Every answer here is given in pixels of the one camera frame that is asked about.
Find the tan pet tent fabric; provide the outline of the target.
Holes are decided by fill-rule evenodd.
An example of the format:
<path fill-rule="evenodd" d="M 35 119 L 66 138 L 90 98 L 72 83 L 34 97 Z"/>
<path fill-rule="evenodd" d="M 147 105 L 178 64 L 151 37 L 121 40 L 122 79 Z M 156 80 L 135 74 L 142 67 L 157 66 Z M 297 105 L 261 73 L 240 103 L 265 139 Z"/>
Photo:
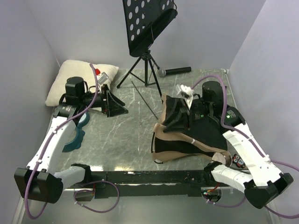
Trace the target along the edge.
<path fill-rule="evenodd" d="M 151 155 L 155 163 L 161 164 L 189 155 L 197 155 L 212 161 L 214 153 L 226 153 L 228 145 L 219 130 L 206 116 L 199 125 L 184 132 L 164 133 L 162 124 L 166 115 L 166 98 L 162 95 L 163 110 L 158 122 L 154 125 L 151 140 Z"/>

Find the black tent pole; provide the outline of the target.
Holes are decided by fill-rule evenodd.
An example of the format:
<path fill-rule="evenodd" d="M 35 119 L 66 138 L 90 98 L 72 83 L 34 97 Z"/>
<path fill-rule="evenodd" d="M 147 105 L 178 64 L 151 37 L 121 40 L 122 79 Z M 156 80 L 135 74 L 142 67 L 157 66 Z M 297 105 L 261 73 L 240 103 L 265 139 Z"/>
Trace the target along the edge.
<path fill-rule="evenodd" d="M 146 104 L 146 106 L 148 107 L 148 109 L 150 110 L 150 112 L 153 114 L 153 116 L 155 117 L 156 120 L 158 120 L 157 115 L 155 114 L 155 112 L 151 109 L 150 105 L 146 102 L 145 98 L 142 96 L 142 94 L 140 93 L 140 91 L 138 90 L 138 88 L 136 87 L 136 85 L 134 84 L 133 81 L 131 81 L 133 87 L 135 88 L 135 90 L 137 91 L 137 93 L 139 94 L 139 96 L 141 97 L 141 99 L 144 101 L 144 103 Z"/>

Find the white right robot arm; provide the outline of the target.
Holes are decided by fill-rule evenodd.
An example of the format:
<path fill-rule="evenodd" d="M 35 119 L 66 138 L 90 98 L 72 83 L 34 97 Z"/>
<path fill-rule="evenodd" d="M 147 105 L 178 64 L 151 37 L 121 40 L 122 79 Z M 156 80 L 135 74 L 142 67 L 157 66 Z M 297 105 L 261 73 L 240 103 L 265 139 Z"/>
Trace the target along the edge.
<path fill-rule="evenodd" d="M 207 81 L 202 85 L 202 96 L 196 97 L 192 87 L 176 86 L 179 97 L 166 113 L 163 122 L 166 133 L 190 136 L 199 133 L 199 122 L 212 126 L 239 154 L 249 173 L 230 168 L 229 160 L 220 153 L 212 159 L 204 181 L 209 186 L 224 183 L 245 194 L 256 208 L 266 206 L 282 194 L 294 181 L 289 173 L 283 173 L 261 149 L 241 113 L 227 104 L 226 87 L 223 82 Z"/>

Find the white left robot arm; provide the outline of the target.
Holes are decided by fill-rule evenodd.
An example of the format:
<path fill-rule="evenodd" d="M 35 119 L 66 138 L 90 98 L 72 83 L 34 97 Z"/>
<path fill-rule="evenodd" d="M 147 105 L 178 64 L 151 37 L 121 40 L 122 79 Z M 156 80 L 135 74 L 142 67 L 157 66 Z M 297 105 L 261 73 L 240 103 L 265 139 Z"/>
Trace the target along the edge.
<path fill-rule="evenodd" d="M 74 184 L 83 188 L 90 186 L 90 166 L 75 163 L 67 170 L 57 173 L 55 170 L 59 156 L 69 136 L 89 108 L 99 107 L 107 117 L 127 114 L 128 110 L 107 84 L 102 85 L 99 93 L 92 93 L 87 88 L 87 82 L 81 77 L 67 79 L 65 93 L 54 111 L 50 129 L 42 145 L 27 166 L 18 168 L 14 174 L 24 199 L 56 203 L 64 189 Z"/>

